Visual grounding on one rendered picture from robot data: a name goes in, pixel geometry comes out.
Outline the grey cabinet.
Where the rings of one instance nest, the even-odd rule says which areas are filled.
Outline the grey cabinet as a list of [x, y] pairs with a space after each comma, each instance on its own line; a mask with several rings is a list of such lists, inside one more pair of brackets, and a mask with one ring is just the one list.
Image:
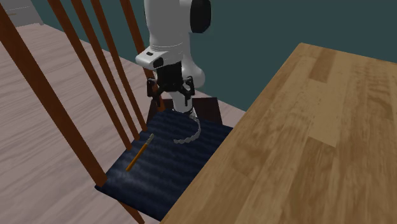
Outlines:
[[0, 0], [0, 4], [15, 27], [31, 24], [43, 25], [31, 0]]

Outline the orange pencil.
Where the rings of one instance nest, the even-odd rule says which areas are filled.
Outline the orange pencil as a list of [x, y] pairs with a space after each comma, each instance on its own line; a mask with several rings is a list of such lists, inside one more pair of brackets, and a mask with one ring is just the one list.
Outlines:
[[152, 142], [153, 138], [154, 138], [154, 134], [151, 134], [149, 136], [149, 138], [147, 139], [147, 141], [143, 144], [143, 146], [141, 147], [141, 149], [138, 151], [137, 155], [132, 159], [132, 161], [129, 163], [129, 165], [127, 166], [127, 168], [125, 169], [127, 172], [129, 172], [131, 170], [131, 168], [134, 166], [134, 164], [137, 162], [137, 160], [139, 159], [139, 157], [143, 154], [143, 152], [146, 150], [146, 148], [149, 146], [149, 144]]

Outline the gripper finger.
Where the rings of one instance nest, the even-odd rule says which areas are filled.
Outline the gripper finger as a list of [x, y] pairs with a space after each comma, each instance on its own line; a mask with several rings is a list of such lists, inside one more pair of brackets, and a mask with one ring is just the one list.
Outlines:
[[188, 105], [188, 101], [195, 95], [195, 87], [193, 83], [193, 77], [188, 76], [183, 80], [183, 84], [181, 86], [181, 93], [185, 97], [185, 106]]
[[152, 97], [154, 100], [159, 101], [161, 90], [158, 88], [157, 80], [155, 78], [148, 78], [146, 81], [147, 96]]

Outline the wooden chair with blue cushion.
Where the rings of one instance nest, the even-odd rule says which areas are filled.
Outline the wooden chair with blue cushion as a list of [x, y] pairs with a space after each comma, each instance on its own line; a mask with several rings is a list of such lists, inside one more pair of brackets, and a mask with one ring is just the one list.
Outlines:
[[[130, 141], [60, 0], [50, 0], [50, 4], [125, 145], [125, 151], [109, 170], [99, 165], [1, 4], [0, 42], [94, 180], [96, 189], [117, 200], [136, 221], [141, 221], [143, 214], [162, 220], [231, 128], [166, 109], [150, 121], [142, 121], [143, 130], [134, 129], [134, 140]], [[127, 172], [125, 169], [151, 134], [155, 135], [152, 142]]]

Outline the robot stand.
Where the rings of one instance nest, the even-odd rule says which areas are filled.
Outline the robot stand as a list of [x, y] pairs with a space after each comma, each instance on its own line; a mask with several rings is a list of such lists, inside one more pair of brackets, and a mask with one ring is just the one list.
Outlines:
[[[221, 118], [221, 112], [219, 109], [218, 99], [216, 97], [199, 97], [192, 99], [193, 107], [198, 118], [223, 124]], [[163, 104], [166, 109], [173, 109], [172, 99], [163, 99]], [[157, 104], [154, 100], [151, 100], [150, 108], [148, 111], [147, 122], [150, 121], [157, 113]]]

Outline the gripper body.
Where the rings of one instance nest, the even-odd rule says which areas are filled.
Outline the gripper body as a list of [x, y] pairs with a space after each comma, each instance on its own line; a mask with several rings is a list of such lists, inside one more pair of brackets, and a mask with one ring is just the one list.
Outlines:
[[163, 92], [178, 92], [184, 83], [181, 61], [156, 69], [158, 89]]

